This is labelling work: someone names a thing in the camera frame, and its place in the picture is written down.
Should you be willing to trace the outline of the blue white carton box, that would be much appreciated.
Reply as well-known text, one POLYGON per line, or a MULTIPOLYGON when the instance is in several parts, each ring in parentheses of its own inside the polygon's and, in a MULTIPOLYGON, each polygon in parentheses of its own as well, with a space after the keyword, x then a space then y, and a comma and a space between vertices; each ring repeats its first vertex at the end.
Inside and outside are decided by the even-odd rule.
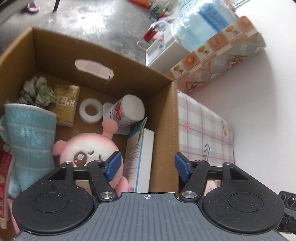
POLYGON ((130 131, 126 144, 123 175, 129 192, 147 193, 151 176, 154 131, 145 128, 147 118, 130 131))

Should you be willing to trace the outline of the pink bunny plush toy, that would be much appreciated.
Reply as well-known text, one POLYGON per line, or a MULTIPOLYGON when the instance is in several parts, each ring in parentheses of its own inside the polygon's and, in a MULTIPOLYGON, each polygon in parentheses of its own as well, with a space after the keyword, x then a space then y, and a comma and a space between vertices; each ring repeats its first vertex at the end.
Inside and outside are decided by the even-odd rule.
MULTIPOLYGON (((60 156, 60 164, 72 162, 74 167, 87 166, 91 161, 106 161, 111 154, 119 151, 112 141, 113 134, 118 130, 118 124, 108 118, 102 122, 103 133, 82 133, 69 141, 57 141, 53 145, 53 156, 60 156)), ((121 165, 112 181, 109 182, 118 196, 129 191, 128 180, 123 176, 123 158, 121 165)), ((76 185, 92 194, 88 181, 76 181, 76 185)))

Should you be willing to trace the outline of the white plush can toy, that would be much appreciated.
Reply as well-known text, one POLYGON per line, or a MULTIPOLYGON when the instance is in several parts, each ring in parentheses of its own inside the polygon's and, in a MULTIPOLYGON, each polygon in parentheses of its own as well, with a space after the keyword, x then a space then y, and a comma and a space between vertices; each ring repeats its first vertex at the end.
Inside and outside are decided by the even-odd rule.
POLYGON ((125 128, 144 119, 145 109, 142 100, 131 94, 122 97, 111 105, 108 117, 114 120, 119 128, 125 128))

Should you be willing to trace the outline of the gold foil packet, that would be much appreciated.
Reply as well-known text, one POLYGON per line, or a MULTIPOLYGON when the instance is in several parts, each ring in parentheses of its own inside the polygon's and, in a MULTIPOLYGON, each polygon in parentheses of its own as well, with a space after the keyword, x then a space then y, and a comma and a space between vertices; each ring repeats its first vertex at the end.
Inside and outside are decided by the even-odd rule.
POLYGON ((56 84, 54 93, 56 100, 49 105, 48 110, 57 115, 57 125, 72 128, 80 87, 77 85, 56 84))

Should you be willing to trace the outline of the light blue towel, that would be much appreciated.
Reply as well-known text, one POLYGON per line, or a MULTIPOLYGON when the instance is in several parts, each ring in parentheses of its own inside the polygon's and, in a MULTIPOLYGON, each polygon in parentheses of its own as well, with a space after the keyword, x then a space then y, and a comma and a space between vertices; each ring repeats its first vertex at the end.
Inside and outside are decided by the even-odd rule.
POLYGON ((13 167, 8 193, 21 192, 55 169, 52 147, 57 115, 33 105, 7 103, 1 117, 1 138, 11 147, 13 167))

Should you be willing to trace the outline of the red white packet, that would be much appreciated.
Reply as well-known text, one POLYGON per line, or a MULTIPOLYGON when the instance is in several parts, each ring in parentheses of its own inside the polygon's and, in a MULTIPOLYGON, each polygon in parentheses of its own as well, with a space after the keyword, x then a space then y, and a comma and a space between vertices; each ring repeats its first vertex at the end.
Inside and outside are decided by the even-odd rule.
POLYGON ((4 145, 1 150, 1 229, 6 230, 9 218, 9 204, 8 204, 8 188, 11 176, 11 162, 13 154, 11 147, 4 145))

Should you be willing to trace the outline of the pink sponge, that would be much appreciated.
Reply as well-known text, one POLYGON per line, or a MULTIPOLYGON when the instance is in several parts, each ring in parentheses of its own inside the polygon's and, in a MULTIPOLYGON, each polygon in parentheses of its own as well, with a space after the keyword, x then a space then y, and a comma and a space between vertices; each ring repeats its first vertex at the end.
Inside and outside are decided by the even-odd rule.
POLYGON ((14 231, 16 232, 16 234, 18 234, 20 232, 20 229, 16 223, 16 220, 14 218, 14 215, 13 215, 13 212, 12 212, 12 205, 13 205, 13 200, 12 199, 7 199, 7 202, 8 202, 8 205, 9 205, 9 209, 10 209, 10 214, 11 214, 11 221, 12 221, 12 224, 13 224, 13 228, 14 228, 14 231))

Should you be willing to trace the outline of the checkered pink mat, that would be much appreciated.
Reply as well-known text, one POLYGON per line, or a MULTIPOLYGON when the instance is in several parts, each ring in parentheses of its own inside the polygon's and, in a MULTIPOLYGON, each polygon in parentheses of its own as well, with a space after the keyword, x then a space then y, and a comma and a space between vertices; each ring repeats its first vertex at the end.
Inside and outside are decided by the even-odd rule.
POLYGON ((234 163, 231 126, 215 112, 179 91, 179 152, 191 161, 211 166, 234 163))

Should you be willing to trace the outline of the white tape roll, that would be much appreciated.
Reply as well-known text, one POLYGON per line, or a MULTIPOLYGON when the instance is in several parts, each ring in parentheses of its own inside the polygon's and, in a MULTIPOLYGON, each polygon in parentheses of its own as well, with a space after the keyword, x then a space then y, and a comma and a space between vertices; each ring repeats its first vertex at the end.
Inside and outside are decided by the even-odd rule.
POLYGON ((79 115, 85 123, 97 123, 102 119, 103 105, 95 98, 87 98, 79 106, 79 115))

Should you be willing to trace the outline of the brown cardboard box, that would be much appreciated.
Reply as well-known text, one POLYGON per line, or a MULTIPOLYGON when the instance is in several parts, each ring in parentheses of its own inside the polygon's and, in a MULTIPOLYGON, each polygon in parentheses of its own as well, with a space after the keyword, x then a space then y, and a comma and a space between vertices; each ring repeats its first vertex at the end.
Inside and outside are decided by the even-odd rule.
MULTIPOLYGON (((15 102, 23 84, 43 76, 50 86, 74 84, 79 100, 115 103, 127 94, 145 106, 146 127, 154 132, 150 192, 176 193, 179 149, 176 84, 165 75, 99 45, 51 31, 29 28, 1 55, 1 104, 15 102)), ((180 240, 179 216, 172 205, 146 200, 125 203, 127 217, 109 214, 79 240, 180 240)))

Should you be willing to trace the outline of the green crumpled cloth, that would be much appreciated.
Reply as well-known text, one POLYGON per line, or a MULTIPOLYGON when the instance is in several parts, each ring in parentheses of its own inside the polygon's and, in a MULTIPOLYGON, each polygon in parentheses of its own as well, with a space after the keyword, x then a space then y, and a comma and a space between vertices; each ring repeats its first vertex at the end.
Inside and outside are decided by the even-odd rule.
POLYGON ((43 76, 34 76, 31 80, 26 81, 18 99, 18 103, 34 105, 43 109, 47 109, 55 101, 55 93, 43 76))

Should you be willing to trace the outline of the white water dispenser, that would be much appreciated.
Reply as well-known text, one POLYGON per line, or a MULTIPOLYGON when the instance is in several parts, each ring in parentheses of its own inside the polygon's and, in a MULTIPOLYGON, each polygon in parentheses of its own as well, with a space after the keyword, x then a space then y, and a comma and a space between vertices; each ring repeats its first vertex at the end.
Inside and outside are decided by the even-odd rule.
POLYGON ((179 43, 168 28, 146 50, 145 65, 166 73, 188 54, 190 51, 179 43))

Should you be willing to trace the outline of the blue water bottle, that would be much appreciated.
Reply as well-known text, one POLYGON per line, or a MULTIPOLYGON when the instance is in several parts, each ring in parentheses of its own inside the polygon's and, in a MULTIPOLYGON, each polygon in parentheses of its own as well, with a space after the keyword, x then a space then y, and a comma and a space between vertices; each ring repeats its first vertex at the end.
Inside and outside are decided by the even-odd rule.
POLYGON ((177 17, 171 24, 171 32, 183 47, 192 52, 236 19, 225 1, 178 1, 177 17))

